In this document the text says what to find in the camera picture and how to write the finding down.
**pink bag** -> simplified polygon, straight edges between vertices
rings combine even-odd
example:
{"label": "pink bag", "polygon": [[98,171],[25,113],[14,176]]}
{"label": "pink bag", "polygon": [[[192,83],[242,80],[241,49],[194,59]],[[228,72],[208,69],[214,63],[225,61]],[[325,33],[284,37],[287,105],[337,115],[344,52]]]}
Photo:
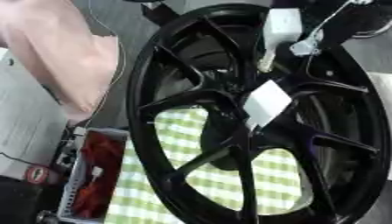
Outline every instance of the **pink bag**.
{"label": "pink bag", "polygon": [[98,37],[70,0],[0,0],[0,45],[60,99],[70,122],[89,118],[116,71],[116,37]]}

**red object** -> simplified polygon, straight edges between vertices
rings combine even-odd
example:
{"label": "red object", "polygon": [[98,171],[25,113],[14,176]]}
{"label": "red object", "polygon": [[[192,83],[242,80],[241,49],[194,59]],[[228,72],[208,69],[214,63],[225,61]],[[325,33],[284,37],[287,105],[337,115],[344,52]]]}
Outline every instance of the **red object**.
{"label": "red object", "polygon": [[[87,161],[87,182],[77,193],[73,211],[83,218],[99,218],[108,210],[115,190],[118,174],[123,161],[124,143],[110,139],[101,133],[87,134],[81,153]],[[102,175],[94,182],[93,168],[103,169]]]}

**gray container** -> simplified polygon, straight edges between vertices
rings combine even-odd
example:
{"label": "gray container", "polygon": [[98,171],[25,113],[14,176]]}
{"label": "gray container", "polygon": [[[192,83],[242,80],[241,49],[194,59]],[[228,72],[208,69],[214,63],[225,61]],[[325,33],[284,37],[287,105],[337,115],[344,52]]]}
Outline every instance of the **gray container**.
{"label": "gray container", "polygon": [[98,219],[84,219],[81,217],[74,216],[72,211],[72,205],[74,204],[76,193],[85,182],[86,162],[79,149],[83,147],[84,140],[89,131],[100,132],[114,140],[124,142],[124,147],[129,137],[127,131],[119,129],[88,129],[85,135],[76,137],[75,144],[78,149],[77,159],[73,166],[70,179],[64,187],[63,196],[59,204],[57,216],[60,221],[71,222],[75,224],[102,224],[105,221],[104,216]]}

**floor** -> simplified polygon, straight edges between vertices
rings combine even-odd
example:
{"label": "floor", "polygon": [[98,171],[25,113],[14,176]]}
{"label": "floor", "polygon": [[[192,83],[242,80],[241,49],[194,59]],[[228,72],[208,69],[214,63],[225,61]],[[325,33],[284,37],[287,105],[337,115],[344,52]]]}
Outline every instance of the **floor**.
{"label": "floor", "polygon": [[[91,17],[88,0],[73,0],[76,6],[86,16],[91,29],[96,34],[109,34]],[[167,0],[175,11],[183,13],[202,6],[221,3],[251,3],[269,5],[270,0]],[[115,86],[112,87],[108,100],[102,111],[94,117],[92,125],[96,127],[122,127],[128,122],[125,115],[124,96],[130,70],[148,38],[158,29],[141,15],[138,3],[128,3],[123,0],[94,0],[92,1],[94,14],[109,26],[121,38],[125,46],[125,73]],[[385,50],[392,45],[392,31],[377,38],[350,40],[345,43],[346,49],[357,61],[370,72],[391,73],[392,53]],[[392,220],[392,182],[388,182],[382,196],[359,222],[360,224],[386,224]]]}

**green checkered cloth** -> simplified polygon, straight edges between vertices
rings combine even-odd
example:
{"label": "green checkered cloth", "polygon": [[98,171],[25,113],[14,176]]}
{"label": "green checkered cloth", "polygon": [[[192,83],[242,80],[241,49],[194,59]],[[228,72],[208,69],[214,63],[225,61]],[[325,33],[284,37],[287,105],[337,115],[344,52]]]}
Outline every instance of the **green checkered cloth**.
{"label": "green checkered cloth", "polygon": [[[173,109],[157,116],[158,139],[174,167],[201,153],[200,136],[207,116],[202,108]],[[259,214],[288,213],[301,197],[296,159],[287,150],[271,149],[257,157],[252,165]],[[243,196],[238,171],[223,171],[205,164],[190,173],[186,181],[210,200],[241,210]],[[183,223],[153,192],[131,141],[127,144],[105,223]]]}

